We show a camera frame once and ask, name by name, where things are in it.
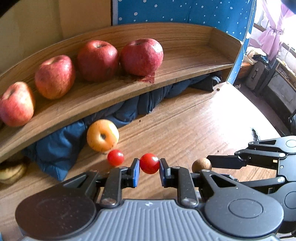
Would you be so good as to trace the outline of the small brown longan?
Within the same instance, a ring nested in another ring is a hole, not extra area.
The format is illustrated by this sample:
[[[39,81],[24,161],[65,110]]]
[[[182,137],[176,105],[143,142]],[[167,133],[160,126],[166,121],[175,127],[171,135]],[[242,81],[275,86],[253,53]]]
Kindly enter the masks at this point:
[[[192,164],[192,172],[198,173],[201,170],[212,170],[212,164],[207,158],[199,158]]]

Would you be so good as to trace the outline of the pink curtain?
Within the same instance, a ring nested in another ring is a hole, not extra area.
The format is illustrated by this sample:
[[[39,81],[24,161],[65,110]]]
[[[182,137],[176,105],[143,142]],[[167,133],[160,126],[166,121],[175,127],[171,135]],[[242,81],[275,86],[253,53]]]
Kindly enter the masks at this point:
[[[295,15],[295,1],[262,1],[262,6],[269,21],[269,28],[261,33],[256,43],[271,61],[278,55],[281,47],[285,20]]]

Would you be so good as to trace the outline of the yellow bananas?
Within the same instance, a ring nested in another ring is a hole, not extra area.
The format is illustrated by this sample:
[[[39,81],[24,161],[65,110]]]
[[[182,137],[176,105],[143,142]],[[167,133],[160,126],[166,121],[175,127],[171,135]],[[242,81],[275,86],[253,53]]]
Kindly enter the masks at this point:
[[[23,177],[27,170],[28,159],[17,152],[5,161],[1,161],[1,184],[12,185]]]

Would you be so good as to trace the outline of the red cherry tomato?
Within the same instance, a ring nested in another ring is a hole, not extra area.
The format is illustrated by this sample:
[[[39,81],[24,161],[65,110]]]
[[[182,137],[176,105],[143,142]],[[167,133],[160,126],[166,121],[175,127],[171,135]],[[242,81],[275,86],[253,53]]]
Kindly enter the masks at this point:
[[[141,170],[146,174],[154,174],[159,170],[159,158],[152,153],[141,156],[139,164]]]
[[[114,149],[108,153],[107,161],[111,166],[120,166],[125,161],[125,156],[122,151]]]

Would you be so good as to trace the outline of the dark suitcase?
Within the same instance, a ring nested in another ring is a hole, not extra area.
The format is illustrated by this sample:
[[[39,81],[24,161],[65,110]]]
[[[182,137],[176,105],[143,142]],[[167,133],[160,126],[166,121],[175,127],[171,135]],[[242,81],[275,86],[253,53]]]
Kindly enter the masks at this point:
[[[263,83],[268,74],[268,65],[265,62],[256,62],[248,77],[246,78],[245,85],[252,91],[257,90]]]

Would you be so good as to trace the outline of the curved wooden shelf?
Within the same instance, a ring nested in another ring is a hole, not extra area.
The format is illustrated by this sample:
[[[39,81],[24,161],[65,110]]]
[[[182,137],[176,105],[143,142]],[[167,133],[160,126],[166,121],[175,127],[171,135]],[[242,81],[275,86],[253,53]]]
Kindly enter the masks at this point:
[[[227,79],[242,47],[240,40],[207,26],[168,22],[117,25],[72,37],[20,61],[1,75],[1,92],[17,81],[35,88],[34,75],[42,62],[61,54],[74,59],[89,40],[104,40],[121,50],[128,42],[142,38],[157,40],[164,50],[163,62],[153,76],[119,72],[104,83],[89,83],[77,76],[70,91],[57,100],[45,99],[35,91],[32,119],[20,128],[1,129],[1,160],[64,126],[137,95],[215,71]]]

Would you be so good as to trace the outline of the white crumpled cloth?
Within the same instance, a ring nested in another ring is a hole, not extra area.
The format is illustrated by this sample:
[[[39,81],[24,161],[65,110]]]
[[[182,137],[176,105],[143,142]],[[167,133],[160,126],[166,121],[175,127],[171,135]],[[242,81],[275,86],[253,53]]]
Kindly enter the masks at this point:
[[[243,63],[254,65],[257,61],[254,59],[255,55],[266,56],[266,53],[260,48],[248,46],[243,56]]]

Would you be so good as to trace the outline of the dark blue jacket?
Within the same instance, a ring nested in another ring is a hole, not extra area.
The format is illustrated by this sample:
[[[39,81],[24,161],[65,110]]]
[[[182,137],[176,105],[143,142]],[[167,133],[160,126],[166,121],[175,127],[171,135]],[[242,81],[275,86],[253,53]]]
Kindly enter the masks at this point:
[[[121,128],[139,115],[151,113],[163,99],[176,97],[188,87],[212,92],[221,79],[222,73],[217,71],[119,102],[51,133],[24,148],[21,153],[35,161],[41,171],[58,181],[63,181],[76,163],[79,152],[86,143],[87,130],[93,122],[106,119],[113,122],[117,128]]]

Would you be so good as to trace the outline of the blue starred board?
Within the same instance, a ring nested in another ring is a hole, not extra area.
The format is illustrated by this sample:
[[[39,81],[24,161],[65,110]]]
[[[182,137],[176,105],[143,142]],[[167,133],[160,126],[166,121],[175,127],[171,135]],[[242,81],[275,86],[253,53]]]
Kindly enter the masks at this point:
[[[242,42],[242,49],[227,81],[233,84],[249,44],[256,1],[248,0],[114,0],[112,24],[175,22],[217,28]]]

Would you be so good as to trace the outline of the orange yellow persimmon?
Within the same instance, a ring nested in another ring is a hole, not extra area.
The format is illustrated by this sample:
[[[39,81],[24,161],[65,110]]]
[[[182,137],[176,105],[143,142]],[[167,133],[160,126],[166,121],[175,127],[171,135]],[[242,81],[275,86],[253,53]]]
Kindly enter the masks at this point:
[[[95,121],[87,131],[87,143],[91,149],[106,153],[119,141],[119,131],[115,124],[106,119]]]

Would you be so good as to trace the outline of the red apple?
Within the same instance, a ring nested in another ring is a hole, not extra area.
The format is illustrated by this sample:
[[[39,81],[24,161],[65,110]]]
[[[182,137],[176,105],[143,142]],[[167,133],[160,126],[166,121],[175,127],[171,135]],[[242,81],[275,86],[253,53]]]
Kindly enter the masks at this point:
[[[164,57],[162,45],[155,39],[144,38],[129,42],[121,50],[120,65],[128,74],[147,76],[161,66]]]
[[[89,41],[78,52],[77,66],[86,81],[108,81],[119,67],[118,50],[105,41]]]
[[[45,98],[53,100],[64,96],[73,86],[76,71],[67,55],[59,55],[44,61],[35,73],[35,85]]]
[[[22,81],[12,84],[1,97],[1,120],[11,127],[27,124],[35,111],[35,97]]]

